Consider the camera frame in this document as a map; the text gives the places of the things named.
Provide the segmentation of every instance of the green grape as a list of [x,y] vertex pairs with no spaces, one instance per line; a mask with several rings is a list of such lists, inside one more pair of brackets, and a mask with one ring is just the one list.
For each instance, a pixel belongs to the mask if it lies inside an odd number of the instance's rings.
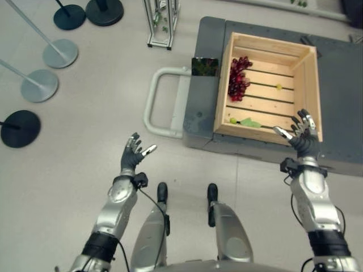
[[229,119],[229,121],[230,121],[232,124],[237,124],[237,119],[236,119],[236,118],[231,118],[231,119]]

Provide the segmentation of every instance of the wooden crate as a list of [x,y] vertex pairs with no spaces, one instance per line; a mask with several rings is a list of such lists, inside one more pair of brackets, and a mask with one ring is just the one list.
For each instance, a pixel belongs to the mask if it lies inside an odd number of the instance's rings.
[[[253,63],[244,71],[251,85],[243,100],[236,102],[228,95],[230,66],[233,58],[244,56]],[[291,116],[302,108],[313,116],[322,141],[315,47],[232,32],[222,59],[214,131],[288,145],[272,128],[277,125],[292,133]],[[232,117],[238,121],[250,117],[262,127],[234,125],[229,121]]]

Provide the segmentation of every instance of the green leaf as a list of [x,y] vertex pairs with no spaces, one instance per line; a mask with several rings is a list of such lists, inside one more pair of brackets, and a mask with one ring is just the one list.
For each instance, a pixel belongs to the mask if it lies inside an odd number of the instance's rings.
[[249,126],[249,127],[252,127],[252,128],[260,128],[261,127],[261,124],[258,123],[258,122],[255,122],[255,121],[252,121],[251,118],[246,118],[246,119],[243,119],[240,124],[242,126]]
[[246,119],[243,119],[240,124],[242,126],[248,126],[248,124],[250,124],[252,122],[251,118],[246,118]]
[[261,124],[260,124],[260,123],[258,123],[258,122],[252,121],[252,122],[251,122],[251,126],[252,126],[253,128],[260,128],[260,127],[261,127]]

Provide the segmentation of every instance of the red grapes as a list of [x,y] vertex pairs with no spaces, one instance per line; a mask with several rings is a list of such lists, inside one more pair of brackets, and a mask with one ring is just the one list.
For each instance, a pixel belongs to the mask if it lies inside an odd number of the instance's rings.
[[234,58],[231,63],[231,72],[229,74],[228,94],[232,101],[242,101],[246,88],[250,85],[250,79],[246,78],[244,69],[252,66],[248,57],[241,57],[239,60]]

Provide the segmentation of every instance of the cable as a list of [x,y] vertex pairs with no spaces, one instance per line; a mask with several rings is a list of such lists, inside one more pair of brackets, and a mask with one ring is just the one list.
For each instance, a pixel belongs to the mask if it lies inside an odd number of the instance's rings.
[[124,247],[123,247],[123,245],[122,245],[122,243],[120,241],[117,241],[117,242],[120,245],[121,250],[123,251],[123,255],[124,255],[124,259],[125,259],[125,263],[126,263],[127,272],[130,272],[129,263],[127,262],[125,249],[124,249]]
[[313,258],[309,258],[307,259],[301,266],[301,269],[300,269],[300,272],[304,272],[304,268],[305,268],[305,265],[308,263],[308,262],[311,262],[313,260]]
[[295,212],[295,209],[294,209],[294,206],[293,206],[293,198],[294,198],[294,195],[291,194],[291,199],[290,199],[290,205],[291,205],[291,209],[293,210],[293,214],[297,220],[297,222],[299,222],[299,224],[301,225],[301,227],[303,227],[302,225],[302,222],[300,221],[299,217],[297,216],[296,212]]
[[85,263],[85,265],[83,266],[83,268],[81,269],[81,272],[85,272],[85,268],[88,265],[88,263],[97,255],[97,253],[101,252],[103,250],[103,248],[99,248],[94,254],[92,254],[90,256],[90,258],[88,258],[87,262]]
[[290,177],[290,174],[289,174],[287,177],[285,177],[285,178],[284,178],[284,184],[286,184],[286,185],[288,185],[288,186],[290,186],[290,184],[288,184],[288,183],[286,182],[286,180],[287,180],[289,177]]
[[345,216],[344,216],[344,213],[343,211],[338,207],[338,206],[335,206],[335,208],[340,212],[341,214],[341,217],[343,218],[343,224],[344,224],[344,227],[343,227],[343,236],[345,236],[345,229],[346,229],[346,222],[345,222]]
[[148,195],[146,194],[143,190],[141,190],[139,188],[140,192],[143,193],[149,200],[152,201],[152,203],[154,203],[156,205],[156,207],[159,208],[160,212],[162,213],[163,215],[163,218],[164,218],[164,229],[163,229],[163,236],[161,238],[161,241],[160,241],[160,246],[159,246],[159,251],[158,251],[158,255],[157,255],[157,259],[155,260],[155,265],[154,265],[154,269],[156,268],[157,264],[158,264],[158,260],[159,260],[159,256],[160,256],[160,253],[161,253],[161,247],[163,246],[163,241],[164,241],[164,238],[165,238],[165,212],[160,208],[160,206]]

